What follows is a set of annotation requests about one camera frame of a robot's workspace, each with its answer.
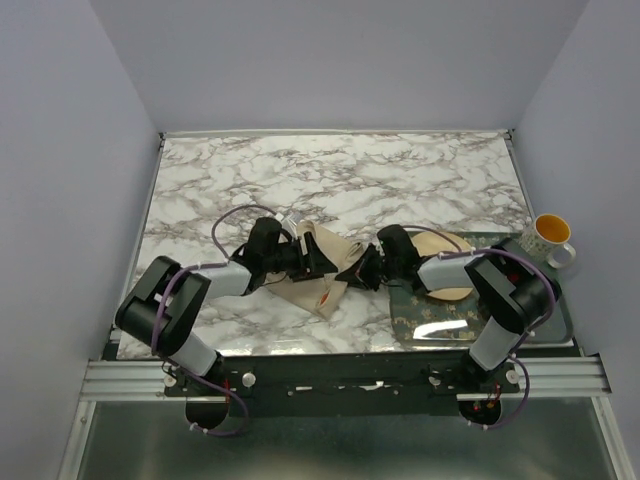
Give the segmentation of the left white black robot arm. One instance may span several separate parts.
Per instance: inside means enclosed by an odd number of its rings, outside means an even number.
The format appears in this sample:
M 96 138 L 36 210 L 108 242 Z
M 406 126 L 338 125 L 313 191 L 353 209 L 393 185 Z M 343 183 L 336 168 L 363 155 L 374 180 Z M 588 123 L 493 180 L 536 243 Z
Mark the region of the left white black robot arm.
M 337 271 L 313 234 L 293 238 L 281 222 L 262 217 L 225 263 L 182 266 L 167 256 L 155 258 L 120 305 L 115 324 L 154 355 L 188 371 L 188 384 L 209 395 L 221 385 L 221 354 L 193 332 L 207 298 L 249 295 L 269 274 L 283 273 L 296 282 Z

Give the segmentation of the beige cloth napkin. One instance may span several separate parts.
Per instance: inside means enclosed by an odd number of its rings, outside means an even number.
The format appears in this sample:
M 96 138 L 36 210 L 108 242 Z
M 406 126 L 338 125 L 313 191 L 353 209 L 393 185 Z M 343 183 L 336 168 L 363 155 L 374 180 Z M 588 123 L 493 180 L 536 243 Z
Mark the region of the beige cloth napkin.
M 322 253 L 332 262 L 341 273 L 347 270 L 365 251 L 360 242 L 352 242 L 342 238 L 338 234 L 309 220 L 297 224 L 297 233 L 311 233 Z M 266 289 L 285 301 L 302 308 L 303 310 L 328 320 L 337 310 L 344 296 L 347 283 L 336 281 L 336 273 L 326 274 L 319 279 L 293 282 L 285 279 L 281 274 L 273 274 L 267 277 L 269 282 L 276 281 L 273 285 L 267 285 Z M 321 297 L 330 292 L 328 300 L 320 304 Z

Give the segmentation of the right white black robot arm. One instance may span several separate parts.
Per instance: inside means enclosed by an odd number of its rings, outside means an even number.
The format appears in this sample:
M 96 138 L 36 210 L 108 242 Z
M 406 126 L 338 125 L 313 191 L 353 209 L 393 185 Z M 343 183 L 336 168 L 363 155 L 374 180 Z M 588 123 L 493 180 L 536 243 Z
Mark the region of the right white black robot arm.
M 376 291 L 395 281 L 414 293 L 473 288 L 489 313 L 484 329 L 454 370 L 456 380 L 480 392 L 496 380 L 496 370 L 532 330 L 553 315 L 562 295 L 550 270 L 534 261 L 512 238 L 477 250 L 421 254 L 409 233 L 394 224 L 336 279 Z

